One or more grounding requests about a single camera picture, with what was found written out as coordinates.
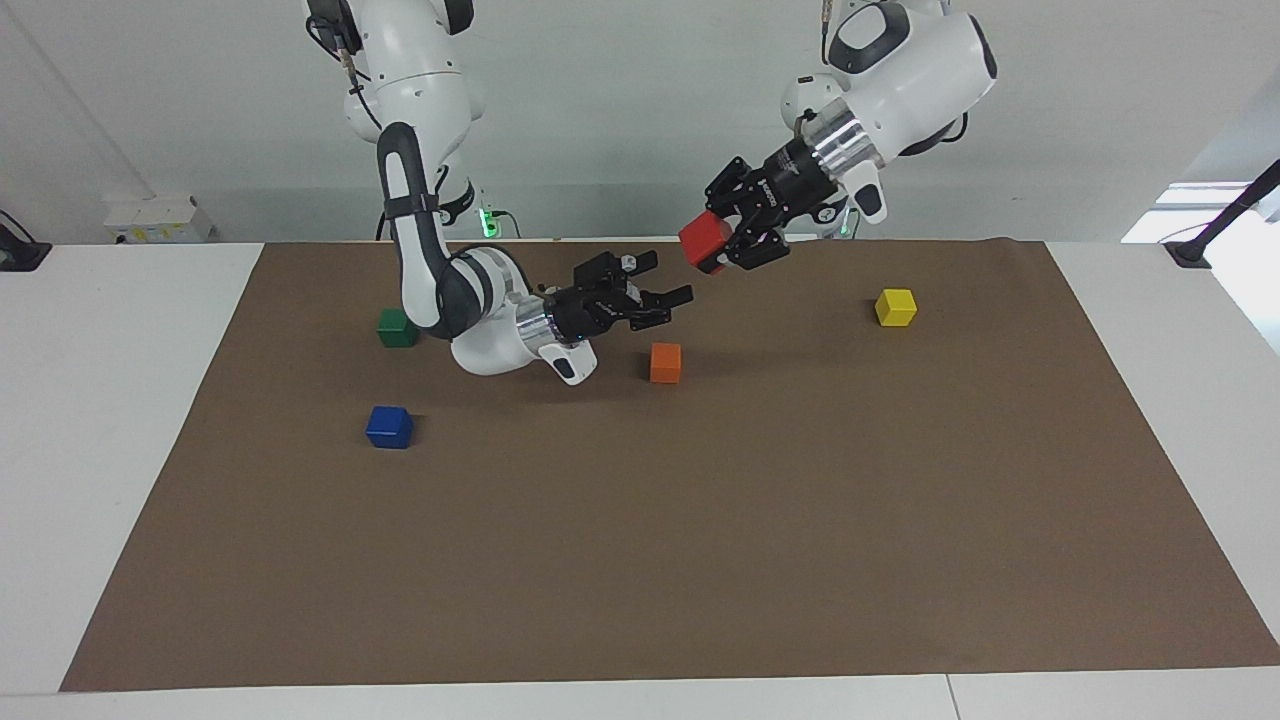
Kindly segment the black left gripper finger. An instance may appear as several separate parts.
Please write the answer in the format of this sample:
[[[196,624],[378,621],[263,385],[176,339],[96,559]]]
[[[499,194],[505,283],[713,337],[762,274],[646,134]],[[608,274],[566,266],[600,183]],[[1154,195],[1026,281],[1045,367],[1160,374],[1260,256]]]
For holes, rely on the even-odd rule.
[[[742,183],[749,176],[749,164],[736,156],[713,178],[705,188],[705,208],[716,217],[732,217],[742,196]]]
[[[788,254],[788,242],[778,231],[735,231],[719,252],[719,259],[724,265],[749,272]]]

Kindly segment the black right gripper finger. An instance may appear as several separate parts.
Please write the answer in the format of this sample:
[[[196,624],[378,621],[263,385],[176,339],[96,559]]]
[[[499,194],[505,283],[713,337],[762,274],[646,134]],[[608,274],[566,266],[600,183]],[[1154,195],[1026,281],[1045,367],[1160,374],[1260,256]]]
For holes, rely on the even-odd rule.
[[[694,291],[691,284],[685,284],[664,293],[640,290],[637,296],[639,309],[628,313],[628,327],[631,331],[646,331],[669,323],[676,307],[694,300]]]
[[[573,269],[573,287],[581,291],[625,292],[635,275],[655,269],[658,263],[655,250],[621,256],[604,251]]]

